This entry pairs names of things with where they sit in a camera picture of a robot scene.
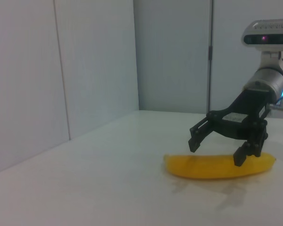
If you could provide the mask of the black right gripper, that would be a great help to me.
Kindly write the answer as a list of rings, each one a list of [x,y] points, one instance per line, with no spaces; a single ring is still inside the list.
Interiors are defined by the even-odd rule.
[[[210,111],[190,128],[190,151],[196,152],[201,142],[214,131],[228,138],[245,140],[233,154],[235,166],[242,166],[247,156],[260,157],[268,138],[265,118],[271,97],[269,91],[246,89],[226,109]]]

